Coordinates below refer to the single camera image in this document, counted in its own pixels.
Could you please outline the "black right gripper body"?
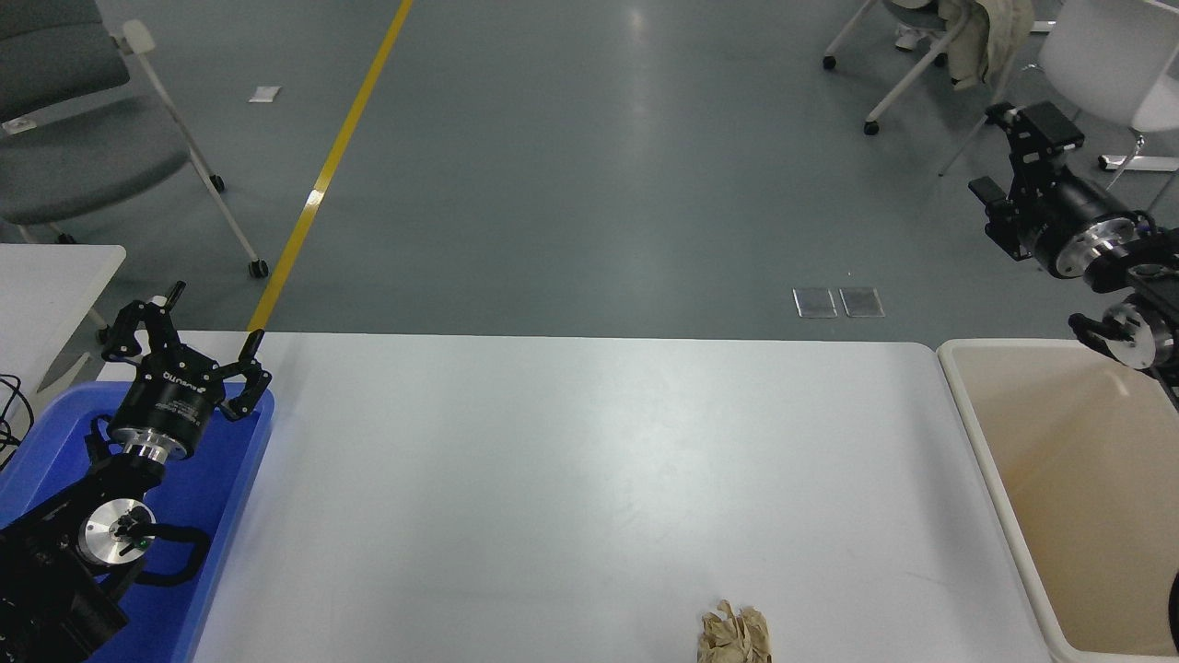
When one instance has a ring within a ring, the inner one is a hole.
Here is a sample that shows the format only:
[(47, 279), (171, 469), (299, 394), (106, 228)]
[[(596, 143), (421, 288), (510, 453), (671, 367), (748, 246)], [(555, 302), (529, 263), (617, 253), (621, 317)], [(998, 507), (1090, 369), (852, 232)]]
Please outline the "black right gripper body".
[(1131, 242), (1131, 211), (1104, 186), (1065, 178), (1021, 215), (1017, 239), (1050, 275), (1084, 275), (1104, 252)]

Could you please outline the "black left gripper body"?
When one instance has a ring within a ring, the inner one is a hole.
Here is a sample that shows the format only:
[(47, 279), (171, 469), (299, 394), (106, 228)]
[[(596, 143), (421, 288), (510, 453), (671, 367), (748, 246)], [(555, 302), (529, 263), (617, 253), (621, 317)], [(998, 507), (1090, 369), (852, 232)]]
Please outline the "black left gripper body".
[(143, 357), (134, 382), (108, 422), (108, 436), (129, 444), (134, 434), (153, 432), (182, 448), (195, 448), (225, 398), (217, 370), (217, 361), (198, 353)]

